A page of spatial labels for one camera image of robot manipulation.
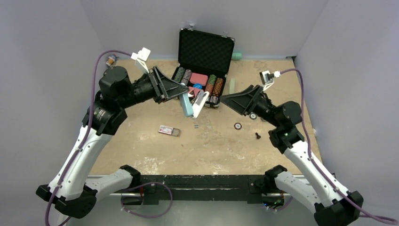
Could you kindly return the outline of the green stapler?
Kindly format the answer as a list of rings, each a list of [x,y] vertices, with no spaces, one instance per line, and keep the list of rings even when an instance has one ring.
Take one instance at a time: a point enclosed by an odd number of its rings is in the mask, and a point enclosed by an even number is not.
[[[232,94],[235,91],[235,79],[230,79],[229,82],[229,93]]]

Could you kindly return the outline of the blue stapler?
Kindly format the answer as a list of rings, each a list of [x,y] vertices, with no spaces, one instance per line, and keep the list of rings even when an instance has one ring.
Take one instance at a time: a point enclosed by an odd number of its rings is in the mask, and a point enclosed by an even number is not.
[[[194,99],[194,102],[191,104],[188,93],[180,95],[179,99],[184,116],[187,118],[196,119],[199,116],[208,96],[209,92],[200,91],[197,97]]]

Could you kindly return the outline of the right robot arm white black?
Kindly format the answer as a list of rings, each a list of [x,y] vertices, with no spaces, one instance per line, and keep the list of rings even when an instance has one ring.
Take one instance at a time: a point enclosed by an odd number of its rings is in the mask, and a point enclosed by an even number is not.
[[[272,145],[286,156],[308,183],[296,179],[278,165],[265,172],[264,187],[289,193],[305,206],[319,226],[347,226],[360,217],[362,195],[349,191],[321,164],[296,125],[302,122],[301,107],[294,101],[275,106],[259,85],[240,93],[223,95],[221,103],[240,115],[256,114],[275,129],[270,130]]]

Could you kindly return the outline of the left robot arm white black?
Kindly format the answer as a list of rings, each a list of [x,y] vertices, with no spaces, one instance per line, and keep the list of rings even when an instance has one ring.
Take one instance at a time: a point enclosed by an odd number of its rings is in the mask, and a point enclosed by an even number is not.
[[[99,91],[82,121],[78,139],[56,177],[38,187],[36,194],[69,218],[83,218],[102,198],[119,190],[136,192],[141,174],[131,166],[93,182],[88,175],[99,154],[127,118],[126,109],[147,100],[164,103],[188,92],[188,87],[153,67],[131,82],[124,67],[105,70]]]

